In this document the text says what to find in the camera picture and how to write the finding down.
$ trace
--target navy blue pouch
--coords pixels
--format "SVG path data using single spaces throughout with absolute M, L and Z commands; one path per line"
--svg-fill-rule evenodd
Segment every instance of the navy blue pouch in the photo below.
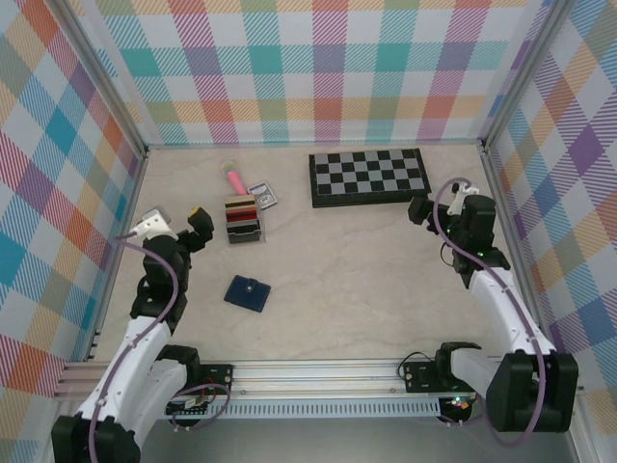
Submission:
M 236 275 L 229 285 L 224 300 L 236 306 L 244 307 L 250 311 L 261 313 L 266 299 L 270 294 L 270 287 L 252 278 L 244 278 Z

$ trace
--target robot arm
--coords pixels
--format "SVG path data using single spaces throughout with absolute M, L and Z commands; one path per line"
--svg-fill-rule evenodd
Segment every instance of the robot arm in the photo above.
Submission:
M 131 308 L 131 320 L 110 366 L 90 396 L 73 417 L 60 417 L 52 429 L 56 463 L 90 461 L 88 432 L 94 410 L 94 446 L 99 462 L 137 462 L 141 448 L 156 420 L 178 391 L 201 382 L 197 349 L 168 345 L 187 304 L 190 255 L 212 239 L 210 216 L 194 209 L 189 224 L 195 231 L 175 234 L 162 209 L 153 209 L 131 230 L 131 236 L 144 237 L 144 248 L 164 259 L 178 278 L 178 295 L 167 315 L 139 342 L 135 339 L 162 314 L 168 305 L 173 285 L 160 262 L 144 258 L 145 277 L 140 281 Z
M 547 387 L 534 430 L 565 432 L 570 426 L 577 390 L 577 363 L 571 354 L 557 353 L 540 331 L 516 290 L 505 255 L 493 246 L 495 202 L 479 195 L 476 188 L 461 186 L 455 192 L 457 200 L 451 207 L 438 205 L 442 228 L 454 244 L 478 256 L 505 282 L 508 292 L 523 309 L 532 336 L 525 330 L 506 289 L 483 267 L 452 250 L 454 270 L 486 309 L 503 358 L 483 354 L 477 344 L 445 342 L 435 356 L 438 375 L 444 384 L 462 380 L 484 397 L 488 418 L 497 431 L 524 431 L 538 398 L 539 368 L 544 368 Z M 437 233 L 433 208 L 432 201 L 414 198 L 409 207 L 410 220 L 417 225 L 427 220 L 427 230 Z M 538 365 L 532 340 L 538 342 L 543 365 Z

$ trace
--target plaid backdrop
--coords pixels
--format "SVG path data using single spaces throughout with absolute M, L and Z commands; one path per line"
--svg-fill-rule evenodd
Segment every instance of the plaid backdrop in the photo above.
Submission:
M 42 0 L 0 0 L 0 461 L 30 462 L 84 347 L 138 156 Z
M 617 0 L 578 0 L 495 163 L 550 332 L 617 451 Z
M 145 138 L 185 145 L 475 139 L 542 1 L 71 4 Z

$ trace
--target chessboard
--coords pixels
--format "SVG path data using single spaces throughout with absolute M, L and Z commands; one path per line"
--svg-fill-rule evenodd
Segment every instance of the chessboard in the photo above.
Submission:
M 420 150 L 378 150 L 308 157 L 313 207 L 409 202 L 431 186 Z

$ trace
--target purple cable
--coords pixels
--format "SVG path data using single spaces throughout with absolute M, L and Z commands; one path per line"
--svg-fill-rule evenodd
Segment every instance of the purple cable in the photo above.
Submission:
M 111 386 L 114 376 L 116 376 L 116 373 L 118 372 L 118 369 L 120 368 L 122 361 L 126 358 L 126 356 L 131 351 L 131 349 L 134 348 L 139 343 L 140 340 L 145 338 L 148 335 L 148 333 L 152 331 L 156 327 L 156 325 L 158 325 L 163 320 L 163 318 L 165 318 L 165 316 L 169 313 L 169 311 L 174 306 L 175 299 L 177 299 L 177 295 L 178 295 L 179 284 L 178 284 L 177 275 L 175 274 L 174 269 L 163 258 L 161 258 L 158 254 L 153 253 L 151 250 L 144 249 L 141 246 L 137 246 L 135 244 L 128 243 L 125 241 L 126 238 L 135 236 L 135 234 L 136 233 L 133 232 L 130 234 L 126 234 L 124 236 L 119 236 L 116 239 L 118 240 L 120 245 L 126 248 L 129 248 L 129 249 L 133 249 L 140 253 L 143 253 L 149 258 L 153 258 L 154 260 L 159 262 L 161 265 L 163 265 L 163 268 L 165 268 L 165 270 L 167 270 L 167 272 L 172 277 L 172 285 L 174 286 L 172 290 L 172 297 L 167 303 L 167 306 L 165 306 L 165 309 L 163 309 L 163 312 L 161 312 L 161 314 L 159 314 L 156 317 L 156 319 L 152 321 L 152 323 L 144 330 L 143 333 L 137 335 L 135 339 L 133 340 L 133 342 L 128 344 L 124 348 L 124 350 L 121 352 L 121 354 L 118 356 L 118 359 L 111 366 L 109 374 L 107 375 L 107 378 L 105 379 L 105 382 L 103 383 L 103 386 L 101 387 L 100 395 L 98 396 L 98 400 L 96 402 L 100 402 L 102 399 L 105 398 L 105 396 L 107 395 L 107 391 L 109 391 L 109 387 Z M 98 403 L 94 406 L 93 416 L 90 420 L 90 427 L 88 429 L 88 453 L 90 454 L 90 461 L 92 463 L 98 463 L 98 458 L 96 457 L 96 450 L 94 448 L 94 432 L 96 430 L 96 423 L 98 422 L 98 415 L 100 414 L 101 408 L 102 408 L 101 405 Z
M 225 403 L 221 407 L 221 410 L 216 412 L 212 417 L 208 418 L 207 420 L 201 420 L 197 424 L 191 427 L 188 427 L 188 428 L 185 426 L 180 426 L 177 422 L 175 422 L 175 416 L 177 415 L 177 413 L 174 413 L 172 415 L 172 424 L 175 426 L 174 428 L 175 431 L 193 431 L 195 429 L 204 428 L 212 424 L 217 418 L 223 415 L 225 411 L 228 409 L 229 401 L 231 400 L 231 391 L 228 389 L 227 386 L 224 386 L 222 384 L 211 384 L 211 383 L 201 384 L 199 386 L 195 386 L 194 388 L 189 388 L 189 389 L 185 389 L 184 391 L 180 391 L 175 396 L 178 397 L 179 395 L 190 394 L 195 391 L 201 391 L 202 389 L 220 389 L 225 394 L 227 394 L 227 398 L 225 399 Z
M 464 183 L 466 186 L 471 185 L 471 182 L 468 179 L 462 178 L 462 177 L 456 177 L 456 178 L 450 179 L 449 181 L 445 183 L 444 186 L 442 186 L 440 191 L 437 193 L 437 196 L 435 197 L 435 203 L 433 204 L 433 220 L 435 222 L 435 228 L 437 229 L 437 232 L 439 233 L 439 235 L 443 238 L 443 241 L 445 241 L 445 243 L 450 248 L 452 248 L 454 251 L 456 251 L 461 256 L 464 256 L 465 258 L 471 260 L 472 262 L 477 263 L 480 267 L 482 267 L 483 270 L 487 271 L 489 275 L 491 275 L 491 277 L 493 277 L 493 279 L 501 286 L 503 291 L 508 295 L 508 298 L 514 305 L 514 308 L 517 311 L 517 314 L 519 315 L 519 318 L 521 319 L 521 322 L 524 325 L 524 329 L 526 330 L 527 335 L 529 336 L 529 339 L 531 340 L 531 344 L 533 345 L 533 348 L 536 351 L 536 357 L 538 359 L 538 371 L 539 371 L 538 397 L 536 399 L 535 408 L 533 409 L 533 414 L 531 415 L 531 420 L 529 420 L 529 424 L 527 425 L 527 428 L 525 429 L 523 435 L 513 442 L 502 441 L 497 436 L 495 429 L 491 426 L 489 415 L 488 413 L 486 413 L 486 410 L 484 411 L 484 414 L 483 414 L 486 417 L 486 420 L 489 423 L 489 427 L 492 429 L 493 436 L 495 437 L 497 442 L 500 443 L 504 447 L 514 448 L 514 447 L 518 447 L 522 445 L 529 439 L 529 437 L 533 433 L 534 428 L 536 427 L 536 424 L 538 423 L 538 420 L 540 419 L 540 414 L 542 413 L 542 405 L 544 403 L 544 397 L 545 397 L 546 388 L 547 388 L 547 371 L 544 368 L 544 357 L 542 356 L 542 349 L 540 348 L 540 343 L 536 340 L 533 334 L 533 328 L 531 327 L 531 324 L 527 320 L 527 317 L 524 316 L 523 308 L 519 304 L 519 301 L 514 296 L 512 291 L 510 291 L 510 288 L 508 287 L 508 285 L 503 280 L 501 280 L 501 278 L 498 276 L 495 270 L 489 267 L 486 263 L 480 260 L 477 256 L 474 256 L 473 254 L 468 253 L 464 249 L 454 244 L 452 240 L 450 240 L 450 238 L 448 238 L 447 235 L 443 232 L 442 224 L 440 224 L 439 213 L 438 213 L 440 199 L 442 198 L 443 193 L 445 193 L 445 190 L 453 183 Z M 481 404 L 484 406 L 482 398 L 480 398 L 479 400 Z

